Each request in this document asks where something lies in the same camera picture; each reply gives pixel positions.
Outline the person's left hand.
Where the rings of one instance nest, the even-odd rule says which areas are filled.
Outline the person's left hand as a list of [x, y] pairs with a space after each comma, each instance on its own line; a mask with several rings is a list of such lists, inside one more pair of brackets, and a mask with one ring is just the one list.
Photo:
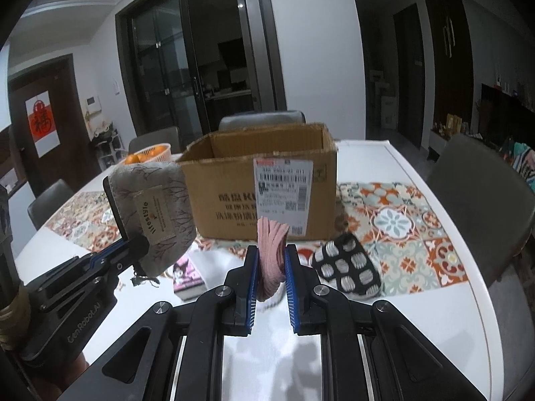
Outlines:
[[15, 294], [7, 304], [1, 303], [1, 350], [5, 364], [12, 374], [1, 378], [4, 393], [1, 399], [13, 396], [21, 400], [31, 396], [33, 400], [57, 400], [89, 368], [83, 352], [75, 359], [50, 364], [43, 359], [36, 364], [24, 361], [22, 353], [31, 338], [32, 309], [24, 284], [19, 281]]

